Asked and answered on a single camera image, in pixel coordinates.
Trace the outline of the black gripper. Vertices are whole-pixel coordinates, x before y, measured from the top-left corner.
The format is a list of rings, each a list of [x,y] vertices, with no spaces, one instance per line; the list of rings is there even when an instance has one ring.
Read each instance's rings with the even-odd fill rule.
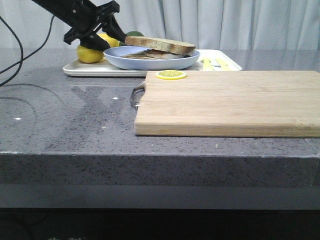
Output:
[[[114,0],[100,6],[89,0],[36,0],[35,3],[71,27],[63,36],[69,45],[78,39],[81,46],[104,52],[111,46],[97,35],[99,30],[125,42],[126,34],[114,16],[120,11],[120,5]]]

